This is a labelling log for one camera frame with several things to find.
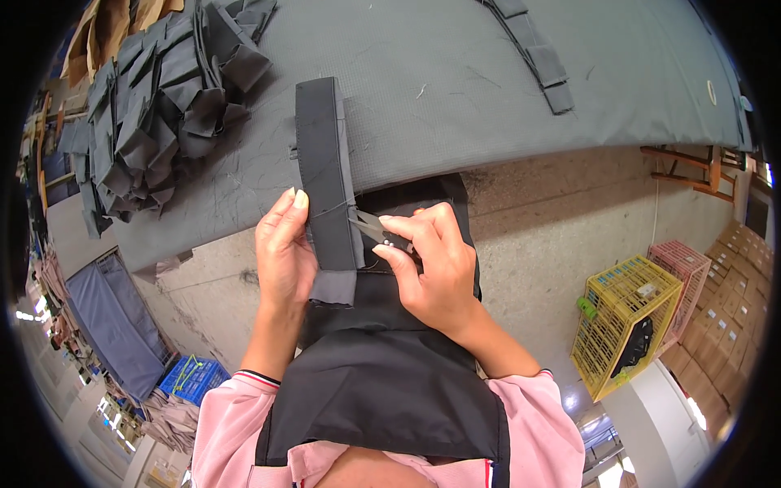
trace blue plastic crate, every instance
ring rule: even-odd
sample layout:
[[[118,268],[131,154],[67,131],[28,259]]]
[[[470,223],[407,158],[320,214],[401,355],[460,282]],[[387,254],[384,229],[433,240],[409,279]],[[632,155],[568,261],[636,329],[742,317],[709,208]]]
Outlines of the blue plastic crate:
[[[200,407],[206,392],[228,378],[230,375],[217,360],[190,356],[179,360],[162,381],[160,389]]]

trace wooden chair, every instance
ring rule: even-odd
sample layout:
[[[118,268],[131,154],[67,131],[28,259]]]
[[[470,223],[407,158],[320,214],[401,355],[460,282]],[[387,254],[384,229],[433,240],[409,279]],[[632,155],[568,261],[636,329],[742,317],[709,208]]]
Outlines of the wooden chair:
[[[673,160],[672,168],[670,169],[669,173],[654,172],[651,173],[651,178],[654,178],[655,180],[667,180],[674,183],[684,184],[692,187],[694,191],[713,195],[714,197],[721,198],[722,200],[728,201],[729,203],[735,205],[737,182],[735,178],[722,173],[722,166],[745,171],[746,159],[741,154],[730,151],[728,149],[720,148],[718,146],[708,146],[707,158],[700,158],[697,156],[684,154],[682,152],[670,151],[669,149],[665,149],[664,146],[661,148],[642,146],[640,147],[640,152],[651,156],[659,156]],[[705,179],[703,176],[702,180],[697,180],[695,178],[676,175],[675,171],[676,167],[678,166],[678,161],[696,166],[697,168],[701,168],[703,173],[708,173],[708,178]],[[719,191],[719,184],[721,183],[721,180],[726,180],[732,184],[732,194],[726,194]]]

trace pink plastic crate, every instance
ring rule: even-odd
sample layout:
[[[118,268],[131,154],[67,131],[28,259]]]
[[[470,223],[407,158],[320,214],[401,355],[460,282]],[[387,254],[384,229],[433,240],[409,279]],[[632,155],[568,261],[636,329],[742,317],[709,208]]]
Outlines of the pink plastic crate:
[[[689,323],[689,318],[694,313],[694,306],[700,299],[711,260],[677,240],[652,245],[648,249],[648,259],[683,281],[676,311],[659,348],[660,351],[664,351],[683,335],[683,329]]]

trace concrete floor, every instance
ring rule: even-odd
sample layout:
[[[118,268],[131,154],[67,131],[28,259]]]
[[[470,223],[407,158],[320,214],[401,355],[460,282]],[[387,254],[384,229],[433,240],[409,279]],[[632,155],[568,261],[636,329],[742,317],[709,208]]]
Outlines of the concrete floor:
[[[595,148],[463,173],[480,259],[483,303],[562,390],[583,419],[591,400],[569,360],[586,278],[652,242],[704,251],[733,216],[727,202],[649,177],[637,148]],[[160,328],[183,354],[238,367],[259,301],[254,230],[194,249],[161,276],[137,280]]]

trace hand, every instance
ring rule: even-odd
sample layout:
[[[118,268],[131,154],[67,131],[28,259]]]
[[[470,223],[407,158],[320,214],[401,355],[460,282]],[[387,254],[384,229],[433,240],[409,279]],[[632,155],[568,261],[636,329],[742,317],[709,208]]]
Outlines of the hand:
[[[482,308],[473,295],[476,252],[461,238],[453,208],[439,203],[414,217],[381,216],[380,221],[411,240],[423,260],[423,274],[418,275],[402,250],[382,244],[373,249],[393,269],[404,308],[451,339],[475,323]]]
[[[298,315],[306,306],[318,268],[305,235],[308,208],[309,196],[291,188],[255,228],[260,303],[269,312]]]

